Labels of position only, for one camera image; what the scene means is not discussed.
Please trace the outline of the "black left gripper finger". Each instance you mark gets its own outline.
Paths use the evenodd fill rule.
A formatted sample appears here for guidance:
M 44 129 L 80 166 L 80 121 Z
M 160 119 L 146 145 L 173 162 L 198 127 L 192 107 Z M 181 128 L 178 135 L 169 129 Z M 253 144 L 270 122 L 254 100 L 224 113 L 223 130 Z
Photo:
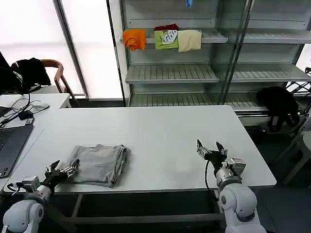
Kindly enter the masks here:
M 61 174 L 64 174 L 67 178 L 71 177 L 78 170 L 80 159 L 76 159 L 71 165 L 67 168 L 61 169 Z
M 51 163 L 49 166 L 46 167 L 45 175 L 50 175 L 58 166 L 60 160 L 57 160 L 53 163 Z

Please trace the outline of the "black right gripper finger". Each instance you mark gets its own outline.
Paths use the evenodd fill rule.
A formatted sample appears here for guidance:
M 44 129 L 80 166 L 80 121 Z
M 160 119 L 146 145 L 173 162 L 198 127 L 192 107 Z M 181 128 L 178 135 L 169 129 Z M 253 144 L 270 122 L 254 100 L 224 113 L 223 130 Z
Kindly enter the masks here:
M 210 154 L 210 150 L 207 149 L 206 147 L 203 146 L 201 141 L 197 139 L 197 153 L 202 157 L 202 158 L 208 158 L 208 155 Z
M 217 151 L 216 154 L 218 157 L 227 157 L 228 150 L 220 142 L 216 142 Z

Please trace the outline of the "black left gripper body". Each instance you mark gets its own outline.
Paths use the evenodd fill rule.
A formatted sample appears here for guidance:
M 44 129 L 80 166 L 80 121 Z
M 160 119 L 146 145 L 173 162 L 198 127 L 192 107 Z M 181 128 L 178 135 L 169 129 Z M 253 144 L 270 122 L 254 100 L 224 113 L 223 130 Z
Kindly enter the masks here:
M 45 179 L 40 184 L 48 187 L 51 192 L 55 191 L 55 187 L 65 181 L 68 178 L 68 174 L 61 172 L 61 170 L 52 170 L 50 172 L 45 172 Z

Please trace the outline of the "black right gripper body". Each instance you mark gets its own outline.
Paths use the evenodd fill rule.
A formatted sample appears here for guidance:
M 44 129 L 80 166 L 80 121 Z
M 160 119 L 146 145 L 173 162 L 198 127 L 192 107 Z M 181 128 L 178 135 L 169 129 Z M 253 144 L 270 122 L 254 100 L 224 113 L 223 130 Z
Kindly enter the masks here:
M 219 152 L 216 150 L 211 150 L 205 153 L 204 159 L 212 163 L 214 170 L 219 170 L 223 166 L 223 162 L 227 159 L 227 150 L 224 152 Z

